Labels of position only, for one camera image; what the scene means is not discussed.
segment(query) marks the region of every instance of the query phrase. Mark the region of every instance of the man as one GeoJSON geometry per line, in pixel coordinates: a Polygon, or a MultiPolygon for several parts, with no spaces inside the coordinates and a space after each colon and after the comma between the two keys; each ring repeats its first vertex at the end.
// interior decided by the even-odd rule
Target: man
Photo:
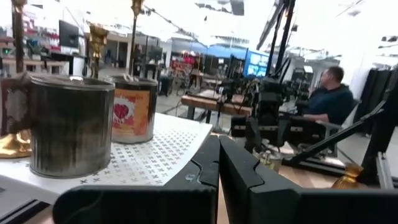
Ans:
{"type": "Polygon", "coordinates": [[[339,66],[332,66],[323,72],[320,79],[322,87],[311,93],[304,118],[333,124],[344,123],[353,109],[354,98],[348,86],[341,84],[343,77],[344,70],[339,66]]]}

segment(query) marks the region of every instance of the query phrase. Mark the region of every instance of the gold candle holder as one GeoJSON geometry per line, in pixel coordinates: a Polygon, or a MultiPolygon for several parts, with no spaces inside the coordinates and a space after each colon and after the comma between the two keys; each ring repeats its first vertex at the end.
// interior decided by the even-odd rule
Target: gold candle holder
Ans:
{"type": "Polygon", "coordinates": [[[129,74],[133,76],[133,69],[134,66],[134,49],[136,43],[136,28],[137,28],[137,18],[142,9],[142,3],[144,0],[131,0],[131,9],[134,13],[133,23],[132,23],[132,36],[131,36],[131,49],[130,49],[130,60],[129,60],[129,74]]]}
{"type": "Polygon", "coordinates": [[[98,79],[98,68],[100,66],[101,51],[106,45],[109,31],[95,24],[90,24],[90,46],[93,49],[94,64],[91,66],[91,77],[98,79]]]}
{"type": "Polygon", "coordinates": [[[331,189],[357,189],[359,183],[356,178],[360,175],[363,168],[358,164],[346,164],[345,174],[331,186],[331,189]]]}
{"type": "MultiPolygon", "coordinates": [[[[27,0],[11,0],[11,3],[12,16],[14,17],[12,28],[15,36],[16,72],[22,73],[24,71],[24,44],[22,42],[24,27],[22,15],[27,0]]],[[[0,159],[29,157],[31,152],[29,130],[20,131],[17,134],[8,134],[0,138],[0,159]]]]}

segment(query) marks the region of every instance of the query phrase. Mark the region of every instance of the chair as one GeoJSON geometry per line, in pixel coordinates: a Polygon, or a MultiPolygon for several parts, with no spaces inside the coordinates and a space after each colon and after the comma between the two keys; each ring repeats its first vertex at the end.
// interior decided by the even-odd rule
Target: chair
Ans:
{"type": "MultiPolygon", "coordinates": [[[[356,108],[358,107],[358,105],[359,105],[360,103],[361,103],[361,100],[354,99],[354,103],[353,103],[353,106],[352,106],[352,109],[351,109],[351,114],[353,113],[353,111],[356,110],[356,108]]],[[[340,125],[340,124],[333,124],[333,123],[328,123],[328,122],[324,122],[324,121],[316,121],[316,123],[319,124],[319,125],[321,125],[321,126],[323,126],[323,127],[325,128],[325,133],[324,133],[324,134],[321,134],[321,135],[319,136],[319,140],[320,140],[320,141],[323,140],[323,139],[326,139],[326,138],[328,138],[329,136],[331,136],[332,134],[335,134],[335,133],[337,133],[338,131],[341,131],[342,129],[344,129],[344,128],[343,128],[343,125],[340,125]]],[[[300,147],[300,144],[299,144],[298,146],[294,146],[294,145],[291,145],[291,144],[289,143],[289,145],[290,145],[292,148],[296,149],[297,151],[303,149],[303,147],[300,147]]],[[[330,156],[330,157],[337,157],[338,151],[339,151],[339,149],[338,149],[337,145],[335,144],[335,145],[330,146],[329,148],[325,149],[325,150],[322,152],[322,155],[323,155],[323,156],[330,156]]]]}

